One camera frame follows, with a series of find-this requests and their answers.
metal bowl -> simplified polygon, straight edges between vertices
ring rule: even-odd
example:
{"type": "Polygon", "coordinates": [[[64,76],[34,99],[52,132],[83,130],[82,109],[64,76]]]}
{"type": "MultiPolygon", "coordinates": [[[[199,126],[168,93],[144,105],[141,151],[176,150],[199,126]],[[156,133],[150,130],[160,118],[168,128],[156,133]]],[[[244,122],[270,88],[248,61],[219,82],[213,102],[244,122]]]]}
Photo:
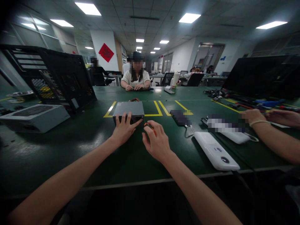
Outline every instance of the metal bowl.
{"type": "Polygon", "coordinates": [[[18,100],[30,100],[36,97],[33,91],[26,91],[26,92],[15,92],[12,94],[8,94],[7,97],[15,98],[18,100]]]}

forearm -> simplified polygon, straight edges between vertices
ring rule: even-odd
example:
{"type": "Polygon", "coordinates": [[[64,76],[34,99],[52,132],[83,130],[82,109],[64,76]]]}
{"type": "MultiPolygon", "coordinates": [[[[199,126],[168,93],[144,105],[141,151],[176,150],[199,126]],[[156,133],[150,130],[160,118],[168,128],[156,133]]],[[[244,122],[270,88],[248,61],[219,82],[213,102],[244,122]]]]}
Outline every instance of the forearm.
{"type": "Polygon", "coordinates": [[[102,145],[76,160],[36,189],[8,219],[11,224],[49,224],[56,213],[76,195],[95,169],[115,149],[109,138],[102,145]]]}
{"type": "Polygon", "coordinates": [[[293,164],[300,164],[300,140],[268,123],[256,123],[252,128],[272,151],[293,164]]]}
{"type": "Polygon", "coordinates": [[[145,83],[144,83],[145,88],[150,87],[150,85],[151,85],[151,82],[150,82],[150,81],[145,81],[145,83]]]}
{"type": "Polygon", "coordinates": [[[180,187],[202,224],[241,224],[234,213],[172,153],[163,165],[180,187]]]}
{"type": "Polygon", "coordinates": [[[126,83],[126,81],[121,81],[121,86],[122,86],[123,88],[126,88],[127,85],[128,85],[128,84],[126,83]]]}

hand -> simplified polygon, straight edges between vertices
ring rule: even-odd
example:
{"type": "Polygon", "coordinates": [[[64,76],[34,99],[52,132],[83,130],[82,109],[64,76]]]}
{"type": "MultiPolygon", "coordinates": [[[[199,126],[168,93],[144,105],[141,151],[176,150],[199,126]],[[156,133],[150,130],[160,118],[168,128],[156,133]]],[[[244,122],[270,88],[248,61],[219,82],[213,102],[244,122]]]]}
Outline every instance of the hand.
{"type": "Polygon", "coordinates": [[[162,125],[154,122],[153,120],[148,121],[148,123],[153,127],[156,135],[150,127],[144,127],[144,130],[147,132],[150,139],[149,142],[147,135],[145,133],[142,133],[144,145],[150,155],[152,155],[156,160],[163,163],[172,153],[169,145],[169,138],[165,134],[162,125]]]}
{"type": "Polygon", "coordinates": [[[292,111],[272,109],[266,118],[274,123],[300,129],[300,114],[292,111]]]}
{"type": "Polygon", "coordinates": [[[140,119],[136,123],[130,124],[131,112],[128,113],[126,122],[125,119],[126,113],[123,114],[121,122],[119,120],[119,114],[117,114],[116,128],[111,136],[111,138],[116,141],[119,146],[123,145],[130,138],[130,136],[136,130],[135,128],[142,122],[142,119],[140,119]]]}
{"type": "Polygon", "coordinates": [[[248,109],[244,112],[240,112],[240,114],[247,123],[252,123],[258,120],[266,120],[264,115],[262,115],[258,109],[248,109]]]}
{"type": "Polygon", "coordinates": [[[131,86],[128,84],[128,85],[126,86],[125,90],[126,90],[126,91],[131,91],[131,90],[133,90],[133,87],[131,87],[131,86]]]}
{"type": "Polygon", "coordinates": [[[144,87],[145,87],[145,85],[143,85],[143,84],[136,84],[136,85],[134,86],[134,89],[135,89],[135,90],[139,90],[139,89],[144,88],[144,87]]]}

green workbench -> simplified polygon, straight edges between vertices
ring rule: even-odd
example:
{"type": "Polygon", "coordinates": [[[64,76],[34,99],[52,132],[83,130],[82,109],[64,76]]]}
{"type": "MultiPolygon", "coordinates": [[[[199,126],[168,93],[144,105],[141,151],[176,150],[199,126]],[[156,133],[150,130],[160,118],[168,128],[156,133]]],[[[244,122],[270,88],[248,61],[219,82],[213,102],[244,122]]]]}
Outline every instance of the green workbench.
{"type": "MultiPolygon", "coordinates": [[[[1,194],[8,198],[26,196],[52,175],[103,143],[115,128],[112,114],[116,102],[133,98],[143,102],[146,121],[154,120],[163,125],[171,149],[193,173],[199,177],[228,174],[215,170],[195,138],[185,137],[191,135],[191,131],[188,129],[185,133],[185,127],[179,127],[168,115],[171,109],[181,109],[186,112],[195,131],[207,131],[205,126],[199,124],[201,118],[208,114],[221,114],[223,118],[236,122],[238,112],[224,106],[229,102],[223,100],[223,105],[213,102],[202,93],[205,89],[208,87],[178,87],[176,94],[170,95],[162,87],[155,87],[149,92],[126,92],[121,87],[94,87],[96,102],[46,134],[14,133],[0,125],[1,194]]],[[[38,101],[23,104],[30,106],[38,101]]],[[[7,100],[0,100],[0,104],[8,103],[7,100]]],[[[289,104],[299,106],[300,102],[289,104]]],[[[279,129],[300,138],[297,130],[279,129]]],[[[142,124],[123,146],[96,169],[83,190],[171,181],[163,165],[146,151],[141,132],[142,124]]],[[[250,172],[250,168],[260,171],[291,166],[262,142],[250,141],[237,145],[225,137],[221,139],[221,145],[240,165],[241,172],[250,172]]]]}

white shirt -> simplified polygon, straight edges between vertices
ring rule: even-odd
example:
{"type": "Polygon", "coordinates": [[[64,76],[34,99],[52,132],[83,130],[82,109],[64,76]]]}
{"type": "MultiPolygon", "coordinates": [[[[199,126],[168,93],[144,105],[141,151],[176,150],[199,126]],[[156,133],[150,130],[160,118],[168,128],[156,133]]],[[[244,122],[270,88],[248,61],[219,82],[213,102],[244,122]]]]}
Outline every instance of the white shirt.
{"type": "Polygon", "coordinates": [[[125,74],[127,70],[130,70],[130,63],[129,62],[125,63],[123,65],[123,74],[125,74]]]}
{"type": "Polygon", "coordinates": [[[143,73],[143,79],[141,79],[141,81],[138,81],[140,76],[138,76],[137,80],[134,81],[134,82],[131,82],[132,80],[132,77],[131,77],[131,73],[130,73],[130,70],[126,71],[124,73],[124,76],[122,78],[121,81],[126,81],[127,84],[129,84],[130,86],[134,87],[136,84],[145,84],[145,82],[147,80],[150,81],[150,77],[149,77],[149,73],[147,71],[144,71],[143,73]]]}

